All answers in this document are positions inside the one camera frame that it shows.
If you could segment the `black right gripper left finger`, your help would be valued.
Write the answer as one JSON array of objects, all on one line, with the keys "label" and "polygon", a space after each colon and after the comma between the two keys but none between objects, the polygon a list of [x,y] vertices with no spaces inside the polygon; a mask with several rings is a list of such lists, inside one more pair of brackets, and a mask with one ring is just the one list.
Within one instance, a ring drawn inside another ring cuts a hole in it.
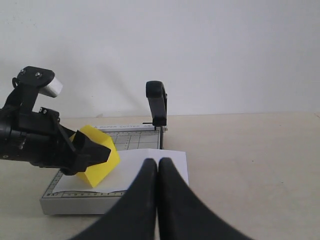
[{"label": "black right gripper left finger", "polygon": [[73,240],[153,240],[156,224],[158,167],[147,158],[125,194]]}]

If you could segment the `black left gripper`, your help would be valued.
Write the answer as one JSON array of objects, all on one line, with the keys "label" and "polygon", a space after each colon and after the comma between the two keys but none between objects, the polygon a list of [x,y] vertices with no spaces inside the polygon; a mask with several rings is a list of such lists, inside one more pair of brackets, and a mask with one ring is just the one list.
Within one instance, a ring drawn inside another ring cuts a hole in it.
[{"label": "black left gripper", "polygon": [[0,158],[28,162],[40,168],[57,168],[67,176],[106,163],[109,147],[92,141],[81,131],[60,124],[59,113],[45,109],[28,115],[0,109]]}]

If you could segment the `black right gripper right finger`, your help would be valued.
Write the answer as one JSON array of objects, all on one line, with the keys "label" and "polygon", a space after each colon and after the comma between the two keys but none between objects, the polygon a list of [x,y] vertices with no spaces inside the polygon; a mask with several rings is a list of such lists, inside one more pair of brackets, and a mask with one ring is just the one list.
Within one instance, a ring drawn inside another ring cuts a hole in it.
[{"label": "black right gripper right finger", "polygon": [[161,240],[250,239],[212,212],[168,157],[158,163],[158,227]]}]

